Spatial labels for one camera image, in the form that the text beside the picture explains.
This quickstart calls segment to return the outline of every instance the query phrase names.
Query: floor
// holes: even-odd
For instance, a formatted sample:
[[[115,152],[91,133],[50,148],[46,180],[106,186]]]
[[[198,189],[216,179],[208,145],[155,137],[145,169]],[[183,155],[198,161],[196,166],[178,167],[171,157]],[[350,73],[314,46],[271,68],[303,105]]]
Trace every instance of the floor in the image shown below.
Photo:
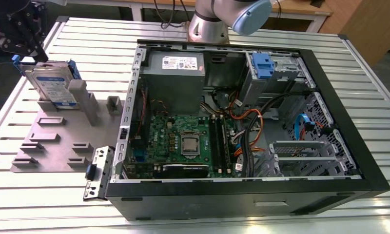
[[[131,20],[130,11],[126,8],[110,7],[110,6],[89,6],[70,4],[65,7],[54,4],[47,5],[49,10],[49,24],[53,25],[58,15],[83,17],[83,18],[98,18],[111,20]],[[162,13],[164,18],[167,17],[167,11]],[[184,14],[175,15],[175,21],[183,21],[186,18]],[[151,10],[145,11],[146,21],[158,21],[158,17],[154,15]],[[13,90],[13,87],[19,79],[19,73],[10,64],[10,54],[0,52],[0,109],[1,106]],[[390,91],[390,54],[387,53],[379,63],[372,68],[380,81]]]

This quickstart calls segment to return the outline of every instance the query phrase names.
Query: blue plastic clip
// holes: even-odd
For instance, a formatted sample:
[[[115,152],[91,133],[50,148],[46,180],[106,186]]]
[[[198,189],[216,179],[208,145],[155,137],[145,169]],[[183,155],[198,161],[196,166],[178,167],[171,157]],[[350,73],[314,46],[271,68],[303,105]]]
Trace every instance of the blue plastic clip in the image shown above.
[[[81,79],[81,75],[77,69],[77,64],[73,60],[69,60],[67,65],[71,68],[71,75],[73,75],[73,79]]]
[[[274,63],[267,54],[252,53],[252,65],[256,71],[258,79],[268,79],[274,72]]]
[[[310,121],[308,117],[306,114],[299,114],[296,116],[296,119],[294,121],[294,138],[296,140],[299,140],[299,134],[300,134],[300,131],[299,131],[299,124],[300,124],[300,119],[303,119],[303,127],[304,127],[304,124],[310,124],[310,125],[314,125],[314,122]]]
[[[17,68],[19,74],[21,74],[22,76],[25,76],[23,72],[21,71],[21,69],[19,69],[19,67],[18,67],[18,65],[21,64],[21,63],[19,63],[19,55],[13,55],[13,57],[11,57],[11,61],[13,61],[13,66]]]

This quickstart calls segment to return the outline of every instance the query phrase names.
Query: ram slot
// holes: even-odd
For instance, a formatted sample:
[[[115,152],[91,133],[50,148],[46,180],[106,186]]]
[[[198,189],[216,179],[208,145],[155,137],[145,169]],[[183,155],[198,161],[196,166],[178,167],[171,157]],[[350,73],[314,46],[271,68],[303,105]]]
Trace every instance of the ram slot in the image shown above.
[[[218,143],[218,155],[219,155],[219,166],[220,169],[223,170],[226,168],[226,134],[224,134],[224,129],[222,126],[222,120],[218,118],[215,119],[215,129],[216,129],[216,143]]]
[[[226,173],[231,173],[231,162],[228,158],[228,147],[227,147],[227,136],[226,136],[226,123],[224,123],[224,118],[220,117],[220,122],[222,122],[222,139],[223,139],[223,162],[224,162],[224,168],[226,168]]]
[[[216,128],[216,119],[208,118],[208,143],[210,143],[210,153],[212,158],[212,168],[214,172],[222,172],[222,157],[219,150],[219,140],[218,136],[222,134],[222,130]]]

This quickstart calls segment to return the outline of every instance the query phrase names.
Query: slotted aluminum surface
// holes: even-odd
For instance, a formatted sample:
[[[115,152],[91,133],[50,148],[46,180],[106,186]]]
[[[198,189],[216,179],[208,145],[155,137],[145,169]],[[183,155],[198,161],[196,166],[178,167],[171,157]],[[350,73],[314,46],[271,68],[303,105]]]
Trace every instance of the slotted aluminum surface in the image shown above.
[[[70,18],[46,39],[49,59],[73,59],[97,99],[125,98],[135,40],[186,40],[183,28],[156,23]],[[311,49],[380,170],[390,182],[390,94],[351,45],[335,35],[259,31],[230,33],[230,43]],[[0,231],[118,233],[390,233],[390,192],[319,215],[127,222],[109,202],[82,202],[82,173],[9,172],[38,110],[23,78],[0,112]]]

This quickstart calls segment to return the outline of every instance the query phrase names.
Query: wire bundle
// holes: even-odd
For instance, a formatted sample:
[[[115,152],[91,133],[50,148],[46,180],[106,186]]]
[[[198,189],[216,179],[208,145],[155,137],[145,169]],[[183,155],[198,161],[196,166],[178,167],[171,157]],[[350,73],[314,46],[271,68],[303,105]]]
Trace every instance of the wire bundle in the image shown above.
[[[319,128],[323,128],[322,123],[315,121],[315,124],[319,126]],[[302,130],[300,130],[299,140],[304,140],[304,128],[302,128]]]
[[[172,0],[172,4],[171,4],[171,13],[170,13],[168,21],[166,21],[163,19],[163,17],[160,16],[160,12],[159,12],[158,7],[156,7],[156,1],[155,0],[152,0],[152,1],[154,1],[154,7],[155,7],[156,16],[158,16],[158,18],[160,18],[160,21],[162,21],[160,28],[164,30],[168,26],[172,27],[172,28],[183,27],[183,24],[180,24],[178,26],[171,24],[171,20],[172,20],[174,14],[175,14],[175,10],[174,10],[174,8],[175,8],[175,0]],[[187,21],[190,21],[188,13],[186,11],[186,7],[184,7],[184,4],[183,4],[182,0],[180,0],[180,4],[182,4],[183,10],[184,10],[186,19],[187,19]]]
[[[271,106],[283,98],[291,95],[308,95],[312,91],[306,90],[306,91],[296,91],[296,92],[288,92],[276,95],[272,97],[266,104],[260,107],[259,109],[259,115],[255,115],[252,119],[248,122],[248,125],[246,127],[244,133],[240,138],[240,149],[242,149],[242,156],[243,156],[243,166],[242,166],[242,171],[240,171],[240,176],[242,177],[252,177],[252,165],[254,165],[254,159],[252,159],[252,154],[251,154],[251,149],[250,149],[250,144],[248,144],[248,133],[250,129],[256,121],[258,116],[260,117],[263,113],[267,112],[267,110],[271,108]]]
[[[155,99],[152,99],[152,100],[150,100],[150,103],[152,103],[152,102],[159,103],[160,106],[162,106],[162,108],[163,108],[163,111],[155,111],[155,114],[158,114],[158,113],[168,114],[168,112],[167,112],[167,108],[166,108],[166,106],[164,106],[163,101],[162,101],[162,100],[155,100]]]
[[[199,103],[199,105],[200,105],[200,107],[206,110],[206,112],[210,113],[211,115],[220,115],[220,114],[224,114],[224,112],[218,111],[218,110],[214,110],[214,109],[210,107],[210,105],[208,105],[204,101],[202,101],[202,102]]]

